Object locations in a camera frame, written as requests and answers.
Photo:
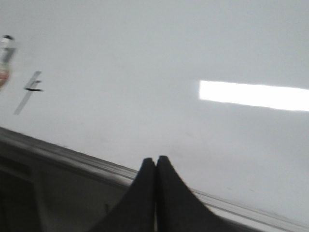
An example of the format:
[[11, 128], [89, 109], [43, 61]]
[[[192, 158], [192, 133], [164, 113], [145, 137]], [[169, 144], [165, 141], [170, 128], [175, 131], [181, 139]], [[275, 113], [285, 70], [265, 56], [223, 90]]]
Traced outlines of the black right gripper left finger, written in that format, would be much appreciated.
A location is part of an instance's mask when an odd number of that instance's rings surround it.
[[155, 164], [143, 160], [134, 181], [120, 202], [92, 232], [152, 232], [155, 227]]

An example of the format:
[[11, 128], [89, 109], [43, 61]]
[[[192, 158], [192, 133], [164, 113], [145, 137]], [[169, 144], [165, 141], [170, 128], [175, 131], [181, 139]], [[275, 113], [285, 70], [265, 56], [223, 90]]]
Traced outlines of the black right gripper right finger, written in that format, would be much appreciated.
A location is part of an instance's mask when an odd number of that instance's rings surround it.
[[156, 216], [160, 232], [233, 232], [181, 180], [168, 157], [156, 164]]

